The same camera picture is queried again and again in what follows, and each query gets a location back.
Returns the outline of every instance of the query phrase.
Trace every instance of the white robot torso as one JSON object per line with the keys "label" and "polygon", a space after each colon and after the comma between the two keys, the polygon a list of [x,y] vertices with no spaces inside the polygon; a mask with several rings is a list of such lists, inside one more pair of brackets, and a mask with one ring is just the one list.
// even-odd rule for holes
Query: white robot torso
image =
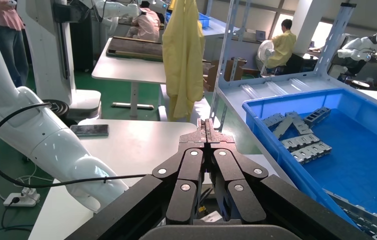
{"label": "white robot torso", "polygon": [[377,43],[373,43],[369,37],[356,38],[337,51],[339,58],[352,58],[355,61],[364,60],[366,62],[376,53]]}

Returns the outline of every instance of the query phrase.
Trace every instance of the yellow gown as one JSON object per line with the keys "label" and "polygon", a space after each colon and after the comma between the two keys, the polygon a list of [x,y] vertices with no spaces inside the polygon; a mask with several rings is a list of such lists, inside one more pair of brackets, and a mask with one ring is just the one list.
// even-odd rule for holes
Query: yellow gown
{"label": "yellow gown", "polygon": [[189,121],[195,102],[203,97],[205,37],[198,19],[195,0],[177,0],[162,35],[169,121]]}
{"label": "yellow gown", "polygon": [[275,54],[269,58],[266,67],[273,69],[278,66],[285,66],[292,56],[292,51],[296,43],[296,35],[290,30],[286,30],[283,34],[274,37],[272,43],[274,44]]}

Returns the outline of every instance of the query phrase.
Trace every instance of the blue crate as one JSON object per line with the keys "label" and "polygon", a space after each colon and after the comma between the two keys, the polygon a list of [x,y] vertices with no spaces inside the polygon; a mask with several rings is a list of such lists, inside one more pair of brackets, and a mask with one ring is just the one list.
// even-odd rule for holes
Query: blue crate
{"label": "blue crate", "polygon": [[[292,111],[305,117],[321,107],[331,113],[312,130],[332,152],[302,166],[262,119]],[[350,223],[323,188],[377,213],[377,104],[340,88],[250,100],[243,108],[250,130],[299,190]]]}
{"label": "blue crate", "polygon": [[[169,13],[169,12],[166,12],[166,14],[165,14],[165,22],[169,22],[170,21],[170,18],[171,18],[171,13]],[[211,18],[210,17],[208,17],[208,16],[206,16],[206,15],[203,15],[203,14],[201,14],[200,12],[199,12],[199,21],[200,21],[200,23],[202,24],[202,28],[207,28],[207,27],[209,27],[209,20],[210,20]]]}

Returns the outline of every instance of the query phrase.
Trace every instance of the jeans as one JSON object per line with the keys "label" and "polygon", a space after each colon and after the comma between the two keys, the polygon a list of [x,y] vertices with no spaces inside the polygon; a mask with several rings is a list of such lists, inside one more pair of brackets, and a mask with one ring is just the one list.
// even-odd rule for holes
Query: jeans
{"label": "jeans", "polygon": [[28,61],[22,31],[0,26],[0,52],[15,87],[25,86]]}

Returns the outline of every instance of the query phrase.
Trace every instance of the power plug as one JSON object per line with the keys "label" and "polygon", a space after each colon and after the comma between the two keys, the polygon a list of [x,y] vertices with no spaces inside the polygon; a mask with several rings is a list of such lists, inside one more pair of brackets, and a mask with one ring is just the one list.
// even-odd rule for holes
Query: power plug
{"label": "power plug", "polygon": [[[12,203],[14,198],[19,198],[19,201]],[[3,205],[10,205],[10,207],[34,207],[39,200],[40,194],[37,193],[36,189],[24,187],[20,193],[9,194],[9,196],[3,202]]]}

